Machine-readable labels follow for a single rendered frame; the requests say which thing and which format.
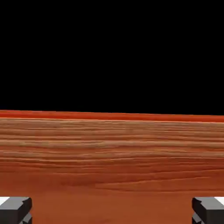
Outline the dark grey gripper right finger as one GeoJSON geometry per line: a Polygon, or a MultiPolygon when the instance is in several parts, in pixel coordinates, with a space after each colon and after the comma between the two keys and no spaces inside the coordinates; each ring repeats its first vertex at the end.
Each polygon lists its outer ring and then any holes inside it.
{"type": "Polygon", "coordinates": [[[193,197],[192,224],[224,224],[224,196],[193,197]]]}

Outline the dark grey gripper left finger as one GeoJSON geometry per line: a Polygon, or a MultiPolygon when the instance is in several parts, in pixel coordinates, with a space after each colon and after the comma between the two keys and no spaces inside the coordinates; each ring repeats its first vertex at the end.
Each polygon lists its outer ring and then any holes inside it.
{"type": "Polygon", "coordinates": [[[0,196],[0,224],[32,224],[30,197],[0,196]]]}

